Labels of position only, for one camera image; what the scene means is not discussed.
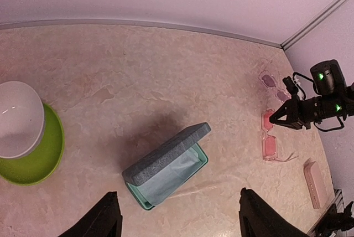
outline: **green tray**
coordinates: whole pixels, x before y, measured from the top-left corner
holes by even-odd
[[[186,181],[188,181],[193,175],[195,175],[205,164],[208,163],[209,159],[207,157],[207,155],[205,154],[205,152],[201,149],[201,147],[199,146],[198,143],[195,143],[192,148],[194,149],[194,151],[198,154],[198,158],[199,160],[202,162],[201,166],[194,172],[191,173],[191,175],[183,182],[185,183]],[[145,209],[145,210],[151,210],[153,209],[155,206],[151,205],[146,199],[145,197],[141,194],[141,192],[139,191],[139,188],[126,182],[126,186],[128,187],[129,191],[131,191],[132,195],[135,197],[135,199],[138,201],[138,203],[140,204],[140,206]]]
[[[43,104],[45,130],[38,147],[19,159],[0,158],[0,176],[20,186],[31,186],[48,178],[57,168],[64,152],[64,130],[56,112]]]

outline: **black cable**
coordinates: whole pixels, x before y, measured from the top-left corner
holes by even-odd
[[[296,76],[296,75],[301,76],[302,78],[306,79],[307,81],[312,82],[315,93],[316,93],[317,95],[319,95],[319,93],[318,93],[318,91],[317,91],[317,89],[316,89],[316,86],[315,86],[315,81],[314,81],[313,79],[308,78],[306,75],[300,74],[300,73],[298,73],[298,72],[294,72],[294,73],[293,73],[293,80],[295,79],[295,76]],[[305,93],[305,91],[304,91],[300,86],[298,86],[298,88],[301,90],[302,93]]]
[[[293,81],[294,81],[294,84],[298,87],[298,89],[303,93],[303,95],[304,95],[304,100],[306,100],[306,93],[305,93],[305,91],[303,90],[303,88],[302,88],[298,83],[295,82],[294,78],[293,78]]]
[[[330,131],[334,131],[334,130],[340,130],[340,129],[343,129],[344,128],[344,123],[342,122],[342,120],[337,117],[338,119],[338,122],[340,123],[341,126],[338,126],[338,127],[334,127],[334,128],[330,128],[330,129],[322,129],[322,128],[319,128],[316,123],[314,122],[314,125],[316,126],[316,128],[318,130],[320,130],[321,132],[330,132]]]

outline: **white bowl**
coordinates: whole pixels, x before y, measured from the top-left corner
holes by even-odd
[[[29,85],[0,84],[0,158],[21,158],[40,143],[45,129],[42,101]]]

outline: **sunglasses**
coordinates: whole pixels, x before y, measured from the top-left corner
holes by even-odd
[[[268,71],[263,71],[260,73],[258,78],[262,81],[263,85],[266,86],[267,88],[273,90],[276,98],[280,100],[281,102],[286,102],[287,100],[291,99],[291,96],[289,93],[287,93],[285,90],[281,89],[278,87],[278,83],[274,76],[269,73]]]
[[[273,109],[269,109],[262,114],[262,130],[264,133],[262,138],[263,159],[265,161],[277,162],[291,161],[298,156],[293,157],[294,153],[291,153],[290,156],[285,160],[278,159],[277,138],[268,134],[268,132],[274,127],[274,125],[269,121],[269,118],[274,112],[275,111]]]

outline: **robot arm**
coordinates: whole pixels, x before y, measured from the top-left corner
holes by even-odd
[[[321,131],[327,132],[344,128],[340,117],[345,121],[347,116],[354,115],[354,84],[346,86],[343,73],[337,60],[323,61],[311,69],[314,90],[319,95],[307,100],[300,100],[299,89],[288,76],[283,79],[291,99],[287,100],[270,118],[276,125],[295,130],[311,128],[313,122],[316,126],[322,120],[337,117],[339,127]]]

